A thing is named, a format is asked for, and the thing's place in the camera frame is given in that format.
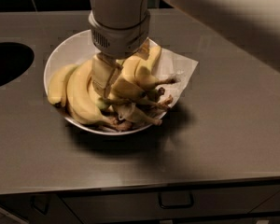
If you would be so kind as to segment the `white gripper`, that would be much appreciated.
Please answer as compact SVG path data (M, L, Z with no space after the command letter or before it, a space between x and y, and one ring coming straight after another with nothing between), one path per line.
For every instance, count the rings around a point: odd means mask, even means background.
M136 53L146 60L149 56L150 14L136 25L127 28L108 28L95 19L93 12L89 16L93 45L100 50L92 58L92 84L95 91L107 98L111 85L119 77L122 66L116 59L128 58Z

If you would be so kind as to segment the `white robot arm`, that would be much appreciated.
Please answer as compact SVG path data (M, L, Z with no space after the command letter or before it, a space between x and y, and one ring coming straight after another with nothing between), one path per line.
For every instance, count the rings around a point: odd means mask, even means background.
M148 37L147 0L90 0L91 38L100 50L94 88L102 96L119 76L116 59ZM227 38L280 73L280 0L162 0Z

